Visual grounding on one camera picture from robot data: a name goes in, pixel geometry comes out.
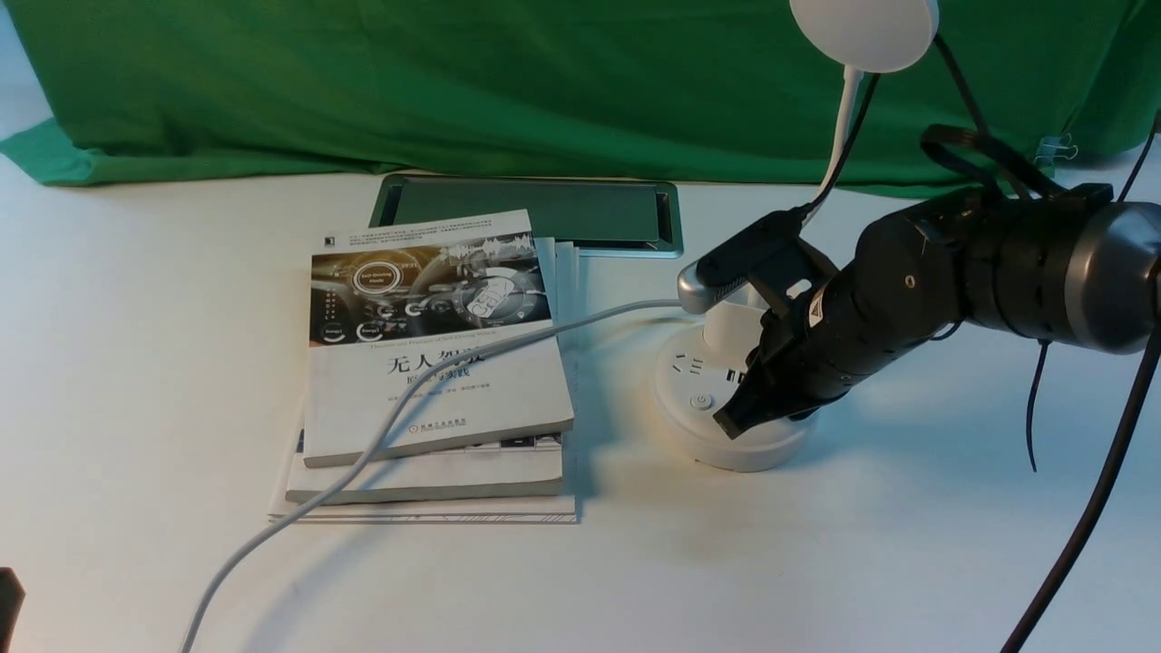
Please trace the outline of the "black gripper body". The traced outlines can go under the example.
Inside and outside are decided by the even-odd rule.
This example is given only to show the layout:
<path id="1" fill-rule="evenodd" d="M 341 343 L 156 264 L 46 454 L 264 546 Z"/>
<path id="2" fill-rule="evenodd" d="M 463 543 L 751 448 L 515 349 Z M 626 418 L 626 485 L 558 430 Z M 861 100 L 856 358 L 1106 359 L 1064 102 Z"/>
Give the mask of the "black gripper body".
<path id="1" fill-rule="evenodd" d="M 892 211 L 817 290 L 760 318 L 747 356 L 747 419 L 805 419 L 966 318 L 960 210 Z"/>

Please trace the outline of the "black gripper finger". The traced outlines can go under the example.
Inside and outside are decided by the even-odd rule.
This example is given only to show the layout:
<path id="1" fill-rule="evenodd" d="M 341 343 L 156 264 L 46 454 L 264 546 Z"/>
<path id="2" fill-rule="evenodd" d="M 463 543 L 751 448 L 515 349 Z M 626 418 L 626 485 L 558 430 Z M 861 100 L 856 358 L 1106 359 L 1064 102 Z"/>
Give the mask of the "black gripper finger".
<path id="1" fill-rule="evenodd" d="M 730 399 L 713 414 L 713 419 L 730 442 L 736 442 L 751 426 L 772 419 L 771 394 L 770 376 L 744 375 Z"/>

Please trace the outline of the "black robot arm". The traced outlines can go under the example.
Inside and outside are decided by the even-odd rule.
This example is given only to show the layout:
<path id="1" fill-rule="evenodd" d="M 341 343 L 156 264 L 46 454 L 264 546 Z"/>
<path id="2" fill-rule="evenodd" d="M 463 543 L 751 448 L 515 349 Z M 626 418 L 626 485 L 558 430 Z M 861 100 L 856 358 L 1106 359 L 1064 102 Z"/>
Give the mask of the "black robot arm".
<path id="1" fill-rule="evenodd" d="M 950 191 L 874 220 L 844 268 L 805 243 L 805 211 L 770 211 L 697 265 L 767 303 L 714 412 L 733 439 L 805 419 L 951 324 L 1127 356 L 1158 323 L 1158 204 L 1106 182 L 1029 201 Z"/>

